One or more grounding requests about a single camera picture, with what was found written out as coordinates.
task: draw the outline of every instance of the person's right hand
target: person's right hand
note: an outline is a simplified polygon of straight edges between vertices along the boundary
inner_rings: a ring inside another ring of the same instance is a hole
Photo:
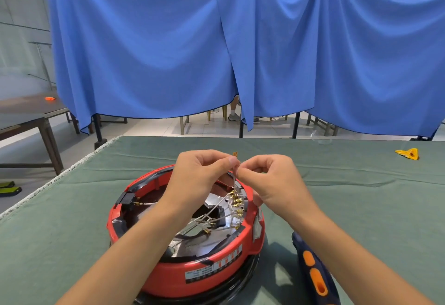
[[[258,155],[243,162],[237,178],[251,186],[259,198],[277,215],[306,218],[320,213],[292,159],[284,155]],[[254,195],[255,204],[261,204]]]

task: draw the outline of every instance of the orange grip inlay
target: orange grip inlay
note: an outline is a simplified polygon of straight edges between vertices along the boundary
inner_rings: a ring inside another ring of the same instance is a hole
[[[323,277],[321,276],[321,273],[318,269],[312,268],[309,271],[309,274],[311,275],[312,283],[314,283],[315,290],[320,296],[326,296],[327,295],[327,287],[324,283]]]
[[[303,259],[307,266],[314,266],[315,265],[315,259],[312,255],[312,252],[310,251],[304,251],[303,252]]]

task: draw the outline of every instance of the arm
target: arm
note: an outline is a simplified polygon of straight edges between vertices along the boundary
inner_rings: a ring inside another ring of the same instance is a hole
[[[433,304],[320,210],[289,157],[255,156],[236,175],[307,242],[354,304]]]
[[[219,151],[181,153],[159,202],[56,305],[131,304],[170,241],[203,204],[215,181],[238,164],[236,157]]]

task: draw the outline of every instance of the hand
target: hand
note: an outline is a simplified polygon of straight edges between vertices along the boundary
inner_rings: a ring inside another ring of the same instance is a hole
[[[235,173],[241,182],[255,190],[256,205],[264,202],[286,221],[291,216],[306,217],[321,212],[288,156],[254,156],[243,162]]]
[[[188,216],[198,210],[227,171],[239,165],[235,156],[215,150],[186,151],[176,160],[169,184],[159,202]]]

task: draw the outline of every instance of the gray sneaker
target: gray sneaker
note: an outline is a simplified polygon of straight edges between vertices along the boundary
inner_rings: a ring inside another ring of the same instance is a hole
[[[234,114],[229,114],[228,117],[229,121],[240,121],[241,118],[239,117],[238,114],[234,113]]]

